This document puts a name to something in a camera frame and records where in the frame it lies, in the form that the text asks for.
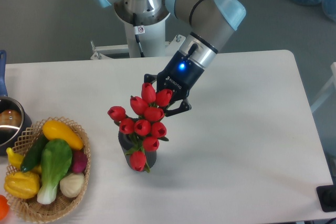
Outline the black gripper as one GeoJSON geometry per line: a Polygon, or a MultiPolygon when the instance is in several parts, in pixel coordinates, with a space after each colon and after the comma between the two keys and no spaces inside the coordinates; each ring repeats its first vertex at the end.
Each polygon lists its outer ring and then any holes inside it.
{"type": "Polygon", "coordinates": [[[191,55],[189,52],[185,56],[178,51],[157,75],[149,73],[144,75],[144,83],[154,84],[157,82],[157,91],[163,89],[175,91],[171,98],[173,102],[163,108],[166,117],[192,109],[187,97],[193,85],[203,74],[204,69],[192,61],[191,55]]]}

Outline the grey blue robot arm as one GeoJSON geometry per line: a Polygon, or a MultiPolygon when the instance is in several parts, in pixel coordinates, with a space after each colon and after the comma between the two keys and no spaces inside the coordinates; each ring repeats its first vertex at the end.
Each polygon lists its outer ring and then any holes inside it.
{"type": "Polygon", "coordinates": [[[112,6],[123,21],[130,57],[164,53],[165,21],[169,16],[192,28],[167,66],[146,74],[140,98],[130,103],[137,115],[151,105],[171,116],[191,109],[188,95],[204,70],[246,16],[238,0],[94,0],[112,6]]]}

